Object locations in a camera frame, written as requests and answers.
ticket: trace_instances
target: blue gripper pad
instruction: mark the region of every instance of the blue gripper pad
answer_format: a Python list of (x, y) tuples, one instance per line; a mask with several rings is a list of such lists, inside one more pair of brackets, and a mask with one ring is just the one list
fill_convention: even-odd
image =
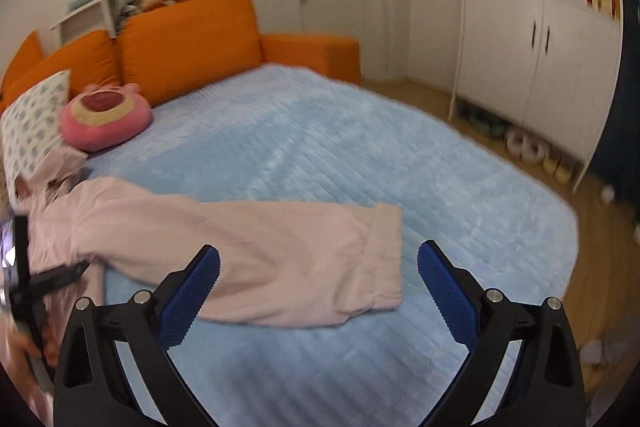
[(454, 340), (472, 351), (479, 340), (478, 311), (428, 243), (418, 250), (418, 273)]
[(162, 309), (158, 344), (163, 349), (182, 343), (219, 276), (220, 254), (209, 248)]

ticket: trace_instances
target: light blue blanket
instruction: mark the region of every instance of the light blue blanket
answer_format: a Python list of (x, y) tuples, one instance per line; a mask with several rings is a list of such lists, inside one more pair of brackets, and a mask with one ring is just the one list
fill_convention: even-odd
[[(512, 300), (564, 293), (578, 251), (569, 206), (416, 109), (306, 70), (267, 66), (154, 115), (142, 135), (93, 158), (92, 175), (200, 201), (386, 201), (404, 212), (398, 311), (315, 330), (197, 321), (171, 350), (222, 427), (417, 426), (466, 356), (418, 276), (426, 239)], [(106, 300), (126, 301), (140, 287), (109, 271)], [(499, 402), (516, 347), (484, 415)], [(126, 350), (123, 357), (143, 410), (158, 417)]]

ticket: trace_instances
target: orange sofa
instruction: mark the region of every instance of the orange sofa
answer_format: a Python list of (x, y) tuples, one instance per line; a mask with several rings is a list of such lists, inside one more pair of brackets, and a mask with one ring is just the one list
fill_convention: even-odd
[(89, 84), (133, 82), (156, 106), (265, 62), (361, 81), (355, 39), (264, 36), (252, 0), (191, 0), (132, 17), (113, 41), (96, 30), (47, 58), (31, 34), (7, 69), (0, 108), (65, 69), (71, 71), (70, 98)]

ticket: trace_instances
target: orange armrest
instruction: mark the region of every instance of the orange armrest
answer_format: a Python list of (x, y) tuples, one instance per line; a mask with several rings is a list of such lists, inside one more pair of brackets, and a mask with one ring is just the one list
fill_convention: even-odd
[(265, 62), (309, 68), (335, 80), (359, 86), (360, 44), (346, 37), (312, 35), (263, 35)]

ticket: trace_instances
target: cabinet door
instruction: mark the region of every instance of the cabinet door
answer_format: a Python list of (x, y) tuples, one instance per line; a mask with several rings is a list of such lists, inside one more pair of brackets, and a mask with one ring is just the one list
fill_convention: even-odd
[(540, 60), (525, 126), (587, 160), (609, 114), (619, 54), (615, 21), (569, 1), (545, 0)]
[(465, 0), (458, 94), (522, 123), (536, 71), (544, 0)]

